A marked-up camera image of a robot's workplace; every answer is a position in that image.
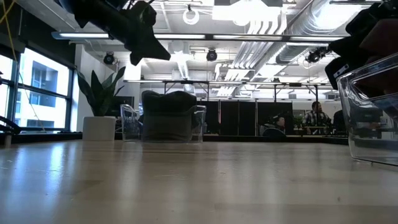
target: transparent container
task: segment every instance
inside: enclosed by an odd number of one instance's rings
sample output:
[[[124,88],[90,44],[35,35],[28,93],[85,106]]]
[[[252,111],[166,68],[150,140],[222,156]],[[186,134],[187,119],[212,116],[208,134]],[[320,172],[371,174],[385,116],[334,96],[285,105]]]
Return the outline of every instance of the transparent container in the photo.
[[[398,166],[398,54],[337,79],[355,159]]]
[[[203,142],[206,106],[184,113],[144,113],[121,105],[123,141]]]

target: wooden table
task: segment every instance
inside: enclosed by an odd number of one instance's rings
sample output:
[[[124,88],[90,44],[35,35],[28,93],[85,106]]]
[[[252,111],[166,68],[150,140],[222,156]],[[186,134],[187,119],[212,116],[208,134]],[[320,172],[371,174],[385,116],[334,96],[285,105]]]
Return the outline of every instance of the wooden table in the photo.
[[[27,144],[0,149],[0,223],[395,224],[396,170],[328,144]]]

